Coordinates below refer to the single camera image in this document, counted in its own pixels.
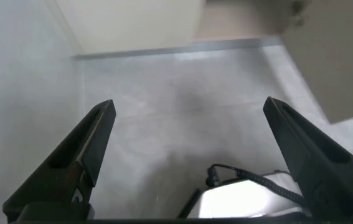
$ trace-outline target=black cable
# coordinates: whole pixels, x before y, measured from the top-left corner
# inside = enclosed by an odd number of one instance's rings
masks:
[[[235,170],[237,177],[242,178],[242,179],[247,179],[247,180],[255,182],[259,185],[262,185],[262,186],[266,187],[267,189],[269,189],[270,191],[272,191],[273,193],[275,193],[279,196],[282,196],[284,198],[287,198],[288,200],[291,200],[302,207],[306,207],[306,202],[305,202],[304,197],[302,197],[301,195],[299,195],[295,192],[292,192],[288,189],[280,187],[279,185],[274,183],[272,180],[269,180],[265,177],[254,174],[254,173],[247,171],[247,170],[244,170],[244,169],[239,169],[236,167],[223,165],[223,164],[212,164],[212,166],[210,168],[214,169],[215,167],[223,167],[226,169]]]

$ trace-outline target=white cabinet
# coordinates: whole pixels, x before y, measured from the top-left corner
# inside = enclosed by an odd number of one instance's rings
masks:
[[[203,0],[49,1],[79,46],[78,54],[185,47],[191,44]]]
[[[353,117],[353,0],[47,1],[79,54],[279,35],[329,121]]]

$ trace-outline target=metal baseboard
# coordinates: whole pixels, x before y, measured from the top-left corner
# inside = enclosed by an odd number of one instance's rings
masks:
[[[184,52],[196,52],[205,50],[226,50],[240,49],[247,47],[263,47],[281,45],[281,40],[278,36],[267,37],[262,39],[245,39],[245,40],[220,40],[194,43],[188,47],[175,47],[168,49],[153,49],[153,50],[135,50],[129,52],[114,52],[93,55],[76,55],[76,59],[89,60],[97,58],[112,58],[112,57],[130,57],[140,55],[157,55],[157,54],[174,54]]]

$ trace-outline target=floor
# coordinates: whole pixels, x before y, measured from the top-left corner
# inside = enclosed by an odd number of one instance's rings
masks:
[[[95,218],[174,218],[213,163],[287,170],[262,112],[267,96],[353,153],[353,119],[326,121],[282,46],[83,63],[84,113],[107,99],[117,110],[91,197]]]

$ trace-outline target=white wall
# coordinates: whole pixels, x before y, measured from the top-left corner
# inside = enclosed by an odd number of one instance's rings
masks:
[[[0,223],[3,202],[82,117],[81,65],[43,1],[0,1]]]

